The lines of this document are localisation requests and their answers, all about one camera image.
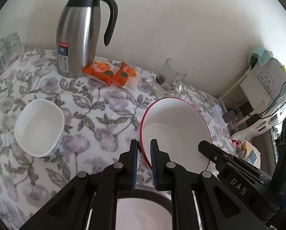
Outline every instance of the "thermos handle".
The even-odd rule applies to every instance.
[[[106,2],[110,8],[110,18],[109,18],[109,23],[104,35],[104,43],[105,46],[107,46],[112,38],[116,19],[118,18],[118,6],[114,0],[102,0]]]

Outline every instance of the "floral tablecloth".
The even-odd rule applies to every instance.
[[[149,85],[155,73],[136,67],[141,79],[137,91],[129,93],[88,77],[64,78],[56,60],[56,51],[27,49],[0,77],[0,217],[9,229],[20,228],[78,171],[96,173],[116,162],[129,150],[145,110],[157,99]],[[61,147],[50,157],[32,157],[14,139],[16,119],[37,98],[54,102],[65,115]],[[212,142],[233,153],[228,130],[213,120],[210,108],[217,100],[187,85],[182,99],[202,114]],[[210,169],[216,171],[214,164]],[[137,183],[152,186],[152,174],[139,162],[137,170]]]

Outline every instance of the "drinking glass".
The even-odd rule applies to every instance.
[[[0,49],[0,70],[9,65],[9,55],[7,50]]]
[[[21,41],[16,32],[6,38],[7,49],[9,50],[10,59],[16,60],[22,53]]]
[[[188,70],[184,65],[177,60],[168,58],[150,86],[157,96],[179,97],[183,91],[182,80],[187,74]]]
[[[6,43],[5,38],[0,39],[0,49],[5,49],[5,50],[7,50],[7,53],[9,54],[9,51],[8,51],[8,49],[7,49],[7,43]]]

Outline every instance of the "plastic packaging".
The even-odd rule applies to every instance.
[[[128,91],[135,91],[138,85],[136,70],[125,62],[122,62],[120,69],[110,80]]]
[[[114,65],[100,59],[95,59],[94,62],[82,68],[82,72],[88,77],[97,80],[100,83],[106,84],[107,86],[111,85],[110,78],[118,70]]]

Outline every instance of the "white bowl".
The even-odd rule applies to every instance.
[[[16,121],[15,140],[31,156],[52,155],[61,143],[64,122],[63,111],[56,104],[46,99],[33,100]]]
[[[186,170],[201,173],[210,160],[198,151],[200,141],[211,143],[206,122],[189,103],[178,98],[162,98],[148,107],[140,124],[140,146],[146,168],[151,168],[150,141],[157,139],[159,150]]]
[[[170,230],[172,215],[156,202],[141,198],[118,199],[115,230]]]

